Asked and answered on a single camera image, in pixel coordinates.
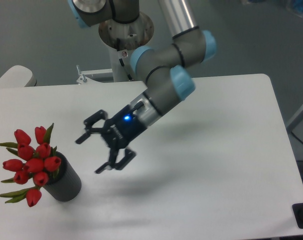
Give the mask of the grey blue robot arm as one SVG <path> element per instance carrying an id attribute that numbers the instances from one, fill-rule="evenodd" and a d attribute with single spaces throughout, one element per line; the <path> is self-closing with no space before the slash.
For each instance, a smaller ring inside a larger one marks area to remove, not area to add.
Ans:
<path id="1" fill-rule="evenodd" d="M 199 28 L 187 0 L 159 1 L 172 36 L 172 44 L 160 50 L 148 46 L 146 15 L 137 0 L 71 0 L 68 4 L 80 27 L 107 27 L 111 47 L 132 50 L 128 76 L 146 85 L 112 118 L 104 110 L 88 117 L 85 132 L 76 141 L 81 144 L 100 134 L 110 151 L 96 173 L 122 170 L 136 155 L 129 143 L 195 90 L 187 68 L 211 59 L 216 40 L 210 31 Z"/>

